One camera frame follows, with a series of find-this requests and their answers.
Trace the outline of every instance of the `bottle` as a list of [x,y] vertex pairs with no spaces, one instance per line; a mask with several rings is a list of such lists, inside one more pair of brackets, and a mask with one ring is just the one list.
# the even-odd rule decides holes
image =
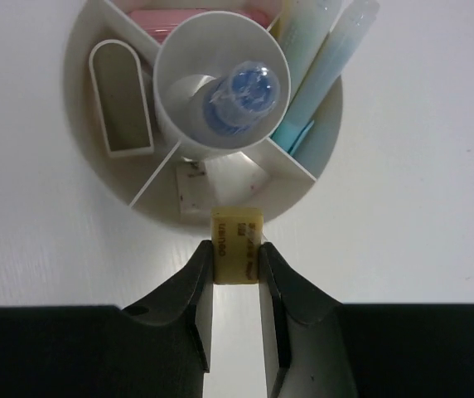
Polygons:
[[273,141],[288,153],[293,153],[293,145],[301,142],[298,136],[369,31],[379,8],[375,0],[354,0],[342,13],[290,104],[283,122],[272,136]]
[[239,136],[273,110],[279,91],[278,77],[263,62],[243,62],[193,95],[188,133],[207,146],[238,147]]
[[[162,9],[162,10],[136,10],[128,14],[136,24],[138,24],[149,36],[157,42],[163,41],[169,36],[172,30],[184,22],[187,18],[203,12],[213,11],[206,8],[183,8],[183,9]],[[237,14],[248,17],[256,21],[265,29],[270,24],[270,18],[257,8],[244,8],[231,10]]]
[[290,7],[279,46],[290,70],[291,99],[340,12],[342,0],[302,0]]

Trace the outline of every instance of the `tabletop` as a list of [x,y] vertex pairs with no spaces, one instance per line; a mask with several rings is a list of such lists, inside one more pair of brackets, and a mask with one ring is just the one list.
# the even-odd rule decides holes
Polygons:
[[[474,5],[380,3],[324,173],[264,232],[340,301],[473,303]],[[0,1],[0,305],[125,306],[202,239],[128,208],[74,139],[65,49],[84,5]],[[214,300],[205,396],[266,396],[257,287]]]

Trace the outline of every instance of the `yellow block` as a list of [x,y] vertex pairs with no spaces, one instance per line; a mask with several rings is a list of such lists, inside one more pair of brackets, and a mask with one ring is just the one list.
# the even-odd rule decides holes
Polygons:
[[211,239],[215,284],[257,284],[263,212],[250,207],[214,207]]

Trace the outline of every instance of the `cylindrical compartment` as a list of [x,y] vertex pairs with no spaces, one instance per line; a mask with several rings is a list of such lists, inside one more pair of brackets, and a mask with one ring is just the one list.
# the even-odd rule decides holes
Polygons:
[[[273,110],[239,140],[207,146],[186,131],[192,96],[208,81],[228,75],[245,61],[263,62],[278,77],[279,97]],[[164,41],[154,67],[157,121],[165,139],[181,142],[180,153],[201,160],[239,152],[266,139],[288,106],[290,78],[278,43],[260,25],[232,12],[206,12],[177,27]]]
[[89,55],[89,71],[108,155],[153,153],[146,82],[133,48],[119,40],[100,42]]

